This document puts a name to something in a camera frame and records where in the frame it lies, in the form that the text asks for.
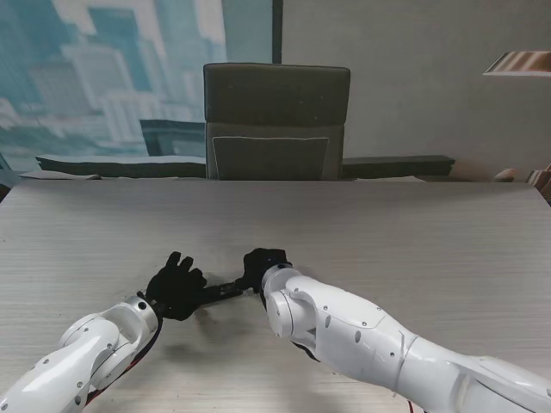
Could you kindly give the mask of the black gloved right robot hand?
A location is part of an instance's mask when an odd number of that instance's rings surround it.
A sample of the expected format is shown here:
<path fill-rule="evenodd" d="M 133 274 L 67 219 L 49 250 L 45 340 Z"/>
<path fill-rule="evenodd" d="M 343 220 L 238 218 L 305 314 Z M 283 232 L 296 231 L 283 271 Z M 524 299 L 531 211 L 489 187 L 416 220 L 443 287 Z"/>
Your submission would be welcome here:
<path fill-rule="evenodd" d="M 285 250 L 256 248 L 244 256 L 244 274 L 239 279 L 243 290 L 251 288 L 259 293 L 265 273 L 273 267 L 285 268 L 291 263 L 287 259 Z"/>

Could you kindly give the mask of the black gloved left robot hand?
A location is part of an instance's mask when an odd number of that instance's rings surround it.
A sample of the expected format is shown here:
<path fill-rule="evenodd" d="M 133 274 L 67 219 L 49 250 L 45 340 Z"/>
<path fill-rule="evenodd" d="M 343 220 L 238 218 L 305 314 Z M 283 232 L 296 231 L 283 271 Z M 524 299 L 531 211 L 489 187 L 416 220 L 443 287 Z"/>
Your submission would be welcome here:
<path fill-rule="evenodd" d="M 145 299 L 161 318 L 184 321 L 200 306 L 200 291 L 207 285 L 194 259 L 172 252 L 166 264 L 149 281 Z"/>

